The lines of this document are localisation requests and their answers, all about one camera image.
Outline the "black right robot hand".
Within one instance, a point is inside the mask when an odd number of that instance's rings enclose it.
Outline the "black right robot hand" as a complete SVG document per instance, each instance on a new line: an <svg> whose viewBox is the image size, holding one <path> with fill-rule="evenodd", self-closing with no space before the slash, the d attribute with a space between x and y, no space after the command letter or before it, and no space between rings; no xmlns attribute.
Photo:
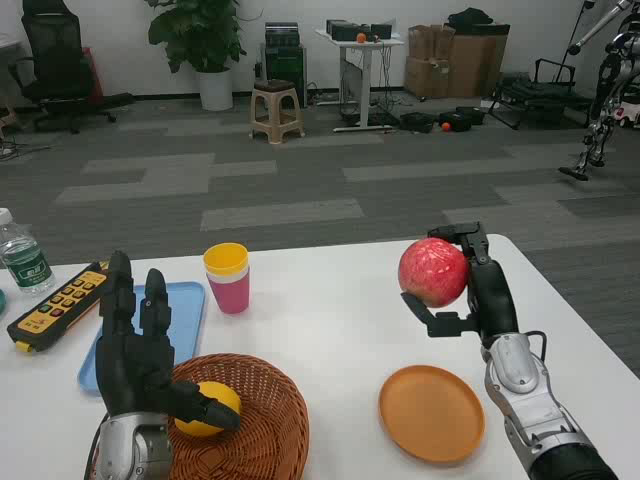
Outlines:
<svg viewBox="0 0 640 480"><path fill-rule="evenodd" d="M501 265L489 255L489 240L481 223L461 223L431 229L427 236L459 245L469 267L467 302L470 313L462 319L456 312L432 314L422 300L411 293L401 295L414 316L432 338L459 337L476 332L482 344L519 331L515 305Z"/></svg>

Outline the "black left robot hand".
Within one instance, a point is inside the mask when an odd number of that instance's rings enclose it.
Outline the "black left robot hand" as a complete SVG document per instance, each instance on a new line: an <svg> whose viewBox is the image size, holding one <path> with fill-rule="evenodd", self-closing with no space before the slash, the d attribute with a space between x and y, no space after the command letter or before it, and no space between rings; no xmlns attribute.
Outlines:
<svg viewBox="0 0 640 480"><path fill-rule="evenodd" d="M113 252L100 300L102 334L96 342L96 378L111 417L138 412L166 414L223 430L240 427L240 415L200 387L173 381L171 308L162 273L149 270L145 297L136 301L131 262Z"/></svg>

